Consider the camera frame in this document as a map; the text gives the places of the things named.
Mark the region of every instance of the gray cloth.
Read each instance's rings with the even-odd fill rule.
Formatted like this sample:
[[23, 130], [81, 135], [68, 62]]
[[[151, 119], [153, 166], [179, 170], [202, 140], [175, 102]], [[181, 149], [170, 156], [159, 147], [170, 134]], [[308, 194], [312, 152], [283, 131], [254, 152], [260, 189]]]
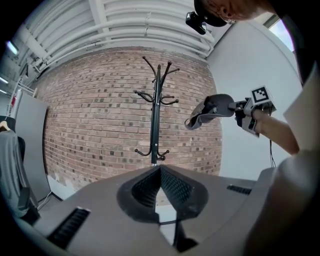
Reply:
[[195, 130], [202, 124], [207, 124], [215, 118], [232, 117], [235, 111], [228, 108], [230, 103], [234, 103], [234, 99], [227, 94], [208, 96], [196, 106], [190, 118], [185, 120], [184, 126], [188, 130]]
[[[18, 201], [22, 188], [30, 188], [21, 157], [18, 136], [12, 130], [0, 132], [0, 189], [12, 214], [18, 218], [24, 216], [28, 209], [19, 210]], [[30, 188], [30, 200], [37, 206], [38, 202]]]

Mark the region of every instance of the window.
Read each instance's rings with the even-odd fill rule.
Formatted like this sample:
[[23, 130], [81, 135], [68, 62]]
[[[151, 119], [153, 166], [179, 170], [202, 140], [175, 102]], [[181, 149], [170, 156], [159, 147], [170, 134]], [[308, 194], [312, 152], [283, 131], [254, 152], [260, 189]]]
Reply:
[[289, 48], [291, 52], [294, 51], [294, 45], [292, 43], [291, 37], [289, 32], [287, 31], [284, 23], [282, 20], [278, 20], [276, 23], [274, 23], [269, 30], [275, 34], [285, 45]]

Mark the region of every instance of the person's arm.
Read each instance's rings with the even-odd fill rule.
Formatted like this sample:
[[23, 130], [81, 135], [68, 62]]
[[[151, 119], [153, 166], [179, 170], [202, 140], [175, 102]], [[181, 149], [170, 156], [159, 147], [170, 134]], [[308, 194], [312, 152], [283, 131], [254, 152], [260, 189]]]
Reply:
[[296, 138], [287, 123], [279, 121], [259, 109], [253, 112], [253, 117], [257, 121], [255, 127], [257, 133], [266, 136], [291, 155], [299, 152]]

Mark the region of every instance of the coat rack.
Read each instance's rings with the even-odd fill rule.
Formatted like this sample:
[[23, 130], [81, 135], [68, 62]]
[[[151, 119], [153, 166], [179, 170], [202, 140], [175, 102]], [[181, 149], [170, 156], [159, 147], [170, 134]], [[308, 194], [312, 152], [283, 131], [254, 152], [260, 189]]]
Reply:
[[151, 154], [151, 164], [155, 166], [157, 165], [158, 160], [164, 161], [166, 159], [165, 155], [170, 152], [169, 150], [167, 150], [164, 153], [159, 153], [160, 104], [167, 106], [179, 102], [179, 100], [177, 99], [171, 102], [164, 102], [164, 99], [173, 99], [174, 96], [162, 96], [162, 87], [164, 85], [166, 76], [170, 73], [179, 71], [180, 68], [176, 68], [174, 70], [169, 71], [172, 62], [168, 61], [168, 65], [165, 69], [164, 75], [161, 77], [161, 65], [158, 65], [156, 73], [154, 67], [150, 64], [146, 57], [143, 56], [142, 58], [146, 61], [146, 63], [148, 63], [154, 74], [154, 80], [152, 81], [154, 83], [153, 97], [150, 94], [141, 91], [135, 90], [134, 93], [141, 96], [145, 101], [152, 103], [150, 147], [149, 152], [147, 154], [140, 152], [137, 148], [134, 151], [144, 157], [149, 156]]

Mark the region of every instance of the white wall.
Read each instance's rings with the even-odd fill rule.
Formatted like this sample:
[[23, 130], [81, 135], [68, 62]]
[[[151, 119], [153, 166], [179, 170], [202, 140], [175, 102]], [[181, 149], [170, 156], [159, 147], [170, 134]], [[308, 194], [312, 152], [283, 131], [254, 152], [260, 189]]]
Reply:
[[[217, 92], [235, 101], [249, 97], [252, 89], [267, 86], [277, 107], [272, 116], [282, 121], [284, 111], [302, 90], [294, 54], [255, 21], [231, 27], [208, 63]], [[222, 136], [221, 176], [256, 180], [271, 166], [269, 140], [242, 130], [234, 117], [222, 119]], [[289, 156], [276, 144], [272, 151], [277, 165]]]
[[4, 93], [0, 92], [0, 116], [6, 115], [9, 102], [10, 98], [7, 97]]

